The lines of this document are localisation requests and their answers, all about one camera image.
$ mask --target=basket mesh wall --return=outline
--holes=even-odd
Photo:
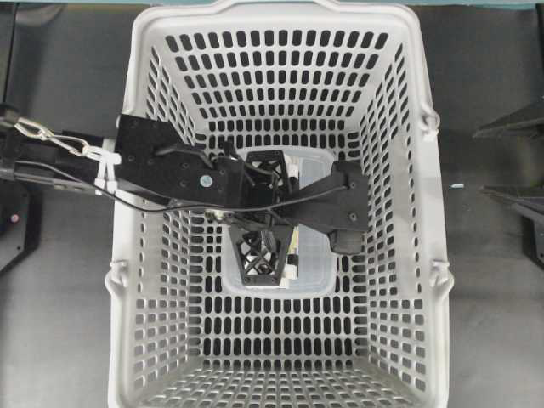
[[[230,139],[237,148],[318,147],[360,161],[370,178],[371,229],[359,255],[339,257],[330,296],[270,300],[224,290],[224,226],[198,213],[138,214],[128,387],[142,406],[424,399],[428,279],[419,265],[404,49],[384,31],[281,27],[171,30],[154,44],[143,83],[148,117],[212,153]],[[404,175],[394,178],[399,167]],[[400,184],[405,195],[393,203]],[[411,229],[401,238],[411,257],[402,267],[399,219]],[[400,288],[399,273],[410,288]]]

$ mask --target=black metal stand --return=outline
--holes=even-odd
[[[475,138],[544,135],[544,99],[481,127]],[[535,258],[544,267],[544,188],[485,186],[482,192],[533,222]]]
[[[0,104],[0,179],[55,186],[76,182],[94,189],[97,161],[47,144],[39,134],[29,140],[18,126],[18,112]],[[77,137],[94,145],[90,136]],[[208,217],[230,226],[244,284],[280,284],[299,224],[326,235],[335,253],[360,252],[368,229],[368,178],[359,163],[335,161],[330,175],[300,189],[297,178],[288,176],[281,150],[254,151],[242,160],[230,143],[223,147],[222,155],[207,156],[200,147],[183,143],[170,123],[121,115],[116,183],[120,190],[167,207],[123,203],[143,212],[213,210]],[[59,175],[65,180],[59,181]],[[184,205],[176,207],[176,201]]]
[[[30,195],[21,183],[0,180],[0,274],[31,249],[27,236]]]

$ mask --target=black cable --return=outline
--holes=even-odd
[[[8,51],[8,58],[6,60],[6,71],[5,71],[5,77],[1,78],[4,80],[4,83],[2,83],[2,100],[0,102],[6,103],[8,101],[8,90],[9,90],[9,76],[11,74],[11,64],[12,59],[14,55],[14,44],[15,44],[15,27],[17,23],[17,11],[19,9],[18,3],[13,3],[11,5],[13,8],[12,10],[12,20],[11,20],[11,32],[9,33],[9,51]]]
[[[63,177],[66,177],[67,179],[70,179],[72,181],[76,181],[78,183],[84,184],[87,187],[100,191],[104,196],[111,198],[114,201],[120,202],[121,204],[132,208],[133,210],[141,211],[142,213],[165,213],[168,211],[177,211],[177,210],[203,210],[203,209],[213,209],[213,210],[221,210],[221,211],[229,211],[233,213],[254,213],[257,211],[271,211],[274,208],[278,207],[284,207],[284,206],[290,206],[292,204],[298,204],[300,202],[305,202],[309,200],[315,200],[316,198],[320,198],[323,196],[328,196],[331,193],[334,193],[335,191],[340,190],[347,190],[348,187],[345,185],[341,185],[338,187],[333,187],[326,191],[321,191],[320,193],[316,193],[313,195],[308,195],[306,197],[302,198],[295,198],[292,200],[287,200],[283,202],[277,202],[275,204],[270,204],[268,206],[262,206],[262,207],[239,207],[239,208],[228,208],[228,207],[221,207],[213,204],[185,204],[181,206],[174,206],[174,207],[163,207],[163,208],[143,208],[134,205],[131,202],[128,202],[126,200],[123,200],[122,198],[116,196],[115,194],[111,194],[108,190],[102,189],[92,183],[89,183],[88,181],[83,180],[82,178],[78,178],[76,176],[73,176],[69,173],[64,172],[63,170],[60,170],[59,168],[55,166],[51,166],[47,163],[41,163],[39,161],[29,161],[29,160],[18,160],[15,163],[20,164],[22,166],[34,166],[34,167],[41,167],[41,168],[47,168],[48,170],[57,173]]]
[[[227,157],[227,156],[214,156],[214,157],[212,157],[212,162],[215,162],[220,157]],[[262,168],[255,167],[252,164],[250,164],[250,163],[248,163],[246,161],[243,161],[241,159],[241,157],[235,157],[234,160],[236,160],[238,162],[242,161],[245,167],[253,170],[254,172],[261,173],[261,174],[264,174],[265,176],[270,176],[272,178],[279,178],[280,177],[280,175],[278,173],[276,173],[274,171],[264,170]]]

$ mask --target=gray floor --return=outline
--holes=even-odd
[[[9,99],[54,128],[115,134],[139,8],[69,6],[19,17]],[[544,404],[544,271],[525,252],[527,224],[479,192],[541,183],[542,142],[471,132],[544,86],[536,13],[417,8],[435,109],[450,296],[450,408]],[[449,185],[464,183],[465,188]],[[0,406],[106,404],[112,205],[45,190],[39,248],[0,277]]]

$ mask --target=teal edge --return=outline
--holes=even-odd
[[[0,3],[11,3],[6,0],[0,0]],[[57,2],[50,2],[47,0],[23,0],[19,3],[72,3],[72,4],[149,4],[149,5],[201,5],[211,4],[213,1],[209,0],[60,0]],[[368,3],[359,1],[346,1],[344,3]],[[534,0],[506,0],[504,2],[500,0],[404,0],[404,1],[386,1],[386,0],[374,0],[372,3],[400,3],[412,6],[445,6],[445,5],[465,5],[465,6],[477,6],[485,8],[498,8],[498,9],[533,9],[537,3]]]

